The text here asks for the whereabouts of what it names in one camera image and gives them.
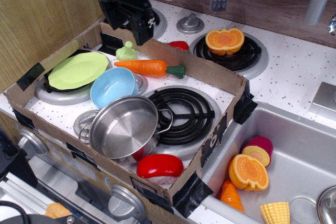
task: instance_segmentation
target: green plate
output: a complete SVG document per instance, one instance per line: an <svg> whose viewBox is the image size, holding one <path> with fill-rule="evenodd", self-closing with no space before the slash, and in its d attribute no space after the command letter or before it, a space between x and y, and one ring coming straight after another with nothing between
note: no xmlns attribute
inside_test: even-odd
<svg viewBox="0 0 336 224"><path fill-rule="evenodd" d="M108 58L99 52L84 52L58 64L48 76L49 85L59 89L76 89L96 80L105 72Z"/></svg>

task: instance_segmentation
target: pot handle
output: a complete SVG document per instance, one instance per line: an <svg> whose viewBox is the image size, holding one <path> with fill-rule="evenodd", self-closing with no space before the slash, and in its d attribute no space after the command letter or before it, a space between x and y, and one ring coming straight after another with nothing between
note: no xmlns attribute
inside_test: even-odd
<svg viewBox="0 0 336 224"><path fill-rule="evenodd" d="M90 124L92 124L92 123L86 123L86 124L84 124L83 127L80 129L79 134L78 134L78 138L79 138L79 140L81 140L81 141L82 141L83 143L85 143L85 144L89 144L89 141L88 141L88 140L80 139L80 136L81 136L82 131L84 130L84 128L85 128L86 126L90 125Z"/></svg>
<svg viewBox="0 0 336 224"><path fill-rule="evenodd" d="M173 116L173 111L171 111L170 109L162 109L162 110L158 110L158 111L168 111L170 113L170 115L172 116L171 119L170 119L170 124L168 126L168 128L162 130L162 131L159 131L159 132L156 132L154 134L154 136L158 135L158 134L161 134L163 132L166 132L168 130L170 130L170 127L173 125L173 122L174 122L174 116Z"/></svg>

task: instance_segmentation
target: red toy pepper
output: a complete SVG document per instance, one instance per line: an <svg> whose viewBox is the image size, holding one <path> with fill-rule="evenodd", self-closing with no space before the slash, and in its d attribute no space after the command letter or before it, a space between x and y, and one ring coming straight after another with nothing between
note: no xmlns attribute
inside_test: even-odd
<svg viewBox="0 0 336 224"><path fill-rule="evenodd" d="M179 49L181 51L185 51L185 52L189 51L189 45L185 41L181 41L181 40L172 41L172 42L169 42L167 45L169 45L171 47L176 47L177 49Z"/></svg>
<svg viewBox="0 0 336 224"><path fill-rule="evenodd" d="M183 172L182 161L173 155L153 154L142 158L136 168L137 175L158 185L171 184Z"/></svg>

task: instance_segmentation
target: cardboard box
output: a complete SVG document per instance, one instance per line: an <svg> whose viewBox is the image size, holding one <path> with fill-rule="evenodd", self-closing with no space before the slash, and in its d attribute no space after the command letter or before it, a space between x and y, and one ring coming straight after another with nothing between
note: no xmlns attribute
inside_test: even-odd
<svg viewBox="0 0 336 224"><path fill-rule="evenodd" d="M235 96L226 113L222 115L218 124L212 129L202 147L190 162L190 165L169 189L164 189L146 179L138 177L136 174L121 167L116 162L97 153L91 149L89 145L82 143L78 138L62 131L25 108L29 99L35 94L34 82L40 76L61 63L77 49L83 46L94 48L96 45L100 44L102 42L100 36L101 33L120 38L124 43L126 41L131 41L135 50L146 54L152 59L164 60L167 62L168 66L183 64L186 66L187 75L217 88L226 90ZM197 207L189 206L190 209L185 209L185 205L188 205L188 203L192 201L190 198L195 199L198 197L198 200L202 201L204 197L211 193L207 191L206 185L202 185L202 181L199 179L201 177L200 170L211 155L213 148L216 147L216 144L221 142L226 126L234 117L235 105L238 102L241 102L241 98L243 97L247 86L247 80L244 77L211 61L192 56L153 39L146 42L143 46L136 46L131 32L122 29L113 30L108 24L98 23L89 27L50 57L35 65L28 73L18 80L17 83L12 85L5 95L10 105L13 107L16 116L21 117L19 121L26 120L30 127L33 126L33 129L45 132L62 143L71 146L78 152L79 156L87 158L92 165L96 165L98 168L111 174L118 180L135 188L155 204L157 203L159 205L161 200L166 200L170 206L174 206L179 212L182 212L183 216L188 216L188 213L185 212L190 213ZM203 198L199 197L200 191L202 190Z"/></svg>

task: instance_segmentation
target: stainless steel sink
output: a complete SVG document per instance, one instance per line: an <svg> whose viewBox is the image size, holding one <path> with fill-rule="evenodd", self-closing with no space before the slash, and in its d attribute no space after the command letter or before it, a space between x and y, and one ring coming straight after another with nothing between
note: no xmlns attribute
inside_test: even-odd
<svg viewBox="0 0 336 224"><path fill-rule="evenodd" d="M265 191L239 190L245 214L215 198L228 179L228 164L254 136L269 138L274 146L267 167L270 184ZM336 129L258 102L242 125L232 122L202 169L202 180L214 191L202 204L234 223L264 223L259 206L286 201L291 223L318 223L316 202L336 185Z"/></svg>

